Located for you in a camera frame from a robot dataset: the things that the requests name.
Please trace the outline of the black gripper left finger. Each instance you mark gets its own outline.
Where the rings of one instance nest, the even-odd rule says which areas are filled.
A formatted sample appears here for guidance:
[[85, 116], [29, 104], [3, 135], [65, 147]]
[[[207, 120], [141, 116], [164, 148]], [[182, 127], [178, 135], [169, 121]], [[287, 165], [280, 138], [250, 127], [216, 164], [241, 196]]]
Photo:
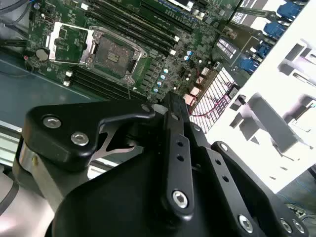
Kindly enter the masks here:
[[133, 158], [158, 160], [162, 195], [191, 217], [193, 177], [190, 142], [179, 112], [179, 95], [169, 93], [161, 104], [120, 100], [39, 106], [25, 118], [21, 164], [29, 168], [54, 210], [66, 196], [90, 180]]

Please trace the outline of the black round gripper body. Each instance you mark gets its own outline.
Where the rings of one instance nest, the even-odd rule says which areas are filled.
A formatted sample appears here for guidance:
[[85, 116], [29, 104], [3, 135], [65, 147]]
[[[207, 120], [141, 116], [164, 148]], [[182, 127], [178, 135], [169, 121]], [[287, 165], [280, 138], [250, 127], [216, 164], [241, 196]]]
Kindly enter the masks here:
[[241, 213], [229, 202], [237, 187], [232, 177], [220, 176], [225, 167], [221, 155], [196, 147], [192, 160], [193, 209], [181, 218], [181, 209], [162, 195], [158, 160], [133, 158], [71, 191], [61, 203], [52, 223], [54, 237], [238, 237]]

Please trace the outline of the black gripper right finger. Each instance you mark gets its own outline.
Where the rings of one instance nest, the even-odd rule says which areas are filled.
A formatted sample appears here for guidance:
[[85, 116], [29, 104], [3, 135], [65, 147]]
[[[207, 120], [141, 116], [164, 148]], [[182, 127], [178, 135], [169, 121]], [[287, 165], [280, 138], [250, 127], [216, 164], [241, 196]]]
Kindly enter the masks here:
[[188, 106], [178, 97], [192, 158], [200, 165], [202, 207], [211, 207], [207, 222], [214, 237], [307, 237], [297, 215], [226, 143], [209, 144], [200, 127], [189, 121]]

